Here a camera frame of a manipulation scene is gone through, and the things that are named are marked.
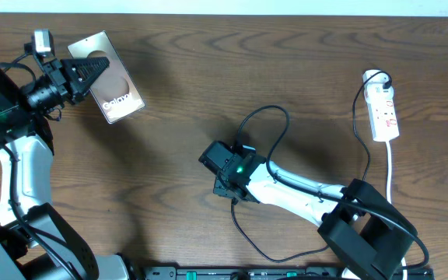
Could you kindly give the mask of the Samsung Galaxy smartphone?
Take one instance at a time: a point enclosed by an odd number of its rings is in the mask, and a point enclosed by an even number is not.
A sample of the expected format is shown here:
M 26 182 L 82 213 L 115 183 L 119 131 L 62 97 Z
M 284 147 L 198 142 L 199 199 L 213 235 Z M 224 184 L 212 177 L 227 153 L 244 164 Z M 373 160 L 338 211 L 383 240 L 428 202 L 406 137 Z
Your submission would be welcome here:
M 110 65 L 91 86 L 91 93 L 109 124 L 145 108 L 137 86 L 106 31 L 68 45 L 73 58 L 106 57 Z

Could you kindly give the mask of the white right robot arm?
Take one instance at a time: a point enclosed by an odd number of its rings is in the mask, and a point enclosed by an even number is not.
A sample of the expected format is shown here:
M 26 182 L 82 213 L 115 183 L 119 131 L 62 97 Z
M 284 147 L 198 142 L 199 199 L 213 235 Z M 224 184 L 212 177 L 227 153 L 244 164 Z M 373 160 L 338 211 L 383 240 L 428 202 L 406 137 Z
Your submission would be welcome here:
M 233 204 L 274 205 L 311 222 L 360 279 L 390 279 L 403 271 L 405 254 L 418 242 L 416 228 L 363 180 L 322 184 L 282 169 L 252 147 L 220 141 L 198 160 L 215 175 L 215 194 Z

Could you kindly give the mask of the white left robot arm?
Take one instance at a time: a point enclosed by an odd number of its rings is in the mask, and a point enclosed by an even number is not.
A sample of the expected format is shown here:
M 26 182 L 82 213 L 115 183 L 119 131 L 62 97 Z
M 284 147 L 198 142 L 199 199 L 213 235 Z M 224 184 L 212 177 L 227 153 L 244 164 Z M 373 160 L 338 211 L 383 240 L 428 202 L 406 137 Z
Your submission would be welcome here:
M 121 255 L 95 255 L 54 209 L 51 198 L 51 112 L 84 100 L 108 68 L 105 57 L 35 57 L 43 75 L 19 87 L 0 63 L 0 279 L 135 279 Z

